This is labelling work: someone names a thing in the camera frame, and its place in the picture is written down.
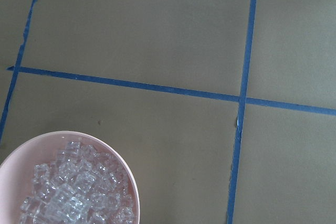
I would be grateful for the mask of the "ice cubes pile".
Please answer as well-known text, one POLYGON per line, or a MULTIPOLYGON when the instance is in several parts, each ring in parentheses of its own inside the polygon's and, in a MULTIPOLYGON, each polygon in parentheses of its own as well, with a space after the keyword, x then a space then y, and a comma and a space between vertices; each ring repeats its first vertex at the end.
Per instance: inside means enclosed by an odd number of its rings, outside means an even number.
POLYGON ((135 223, 129 174, 113 154, 68 142, 34 166, 19 223, 135 223))

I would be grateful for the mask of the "pink bowl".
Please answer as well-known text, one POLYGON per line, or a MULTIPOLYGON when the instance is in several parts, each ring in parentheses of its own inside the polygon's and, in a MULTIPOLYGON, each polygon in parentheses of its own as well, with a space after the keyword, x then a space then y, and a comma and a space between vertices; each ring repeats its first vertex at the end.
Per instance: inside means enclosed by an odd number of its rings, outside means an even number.
POLYGON ((74 131, 56 131, 28 140, 12 151, 1 164, 1 223, 18 223, 20 205, 32 190, 34 166, 52 161, 57 151, 70 141, 92 145, 99 152, 114 155, 128 173, 130 194, 134 198, 135 223, 140 222, 140 199, 134 176, 125 160, 107 143, 74 131))

